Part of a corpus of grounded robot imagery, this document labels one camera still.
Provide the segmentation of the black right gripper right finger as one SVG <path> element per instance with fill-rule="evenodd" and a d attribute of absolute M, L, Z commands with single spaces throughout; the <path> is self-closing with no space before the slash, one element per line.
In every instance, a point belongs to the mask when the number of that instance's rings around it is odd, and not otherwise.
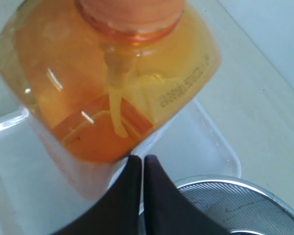
<path fill-rule="evenodd" d="M 179 192 L 154 155 L 144 159 L 143 193 L 147 235 L 229 234 Z"/>

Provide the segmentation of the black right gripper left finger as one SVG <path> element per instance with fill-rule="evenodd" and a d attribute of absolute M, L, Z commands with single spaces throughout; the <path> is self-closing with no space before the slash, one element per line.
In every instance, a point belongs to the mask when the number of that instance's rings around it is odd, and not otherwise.
<path fill-rule="evenodd" d="M 112 187 L 81 217 L 55 235 L 137 235 L 142 184 L 142 160 L 129 156 Z"/>

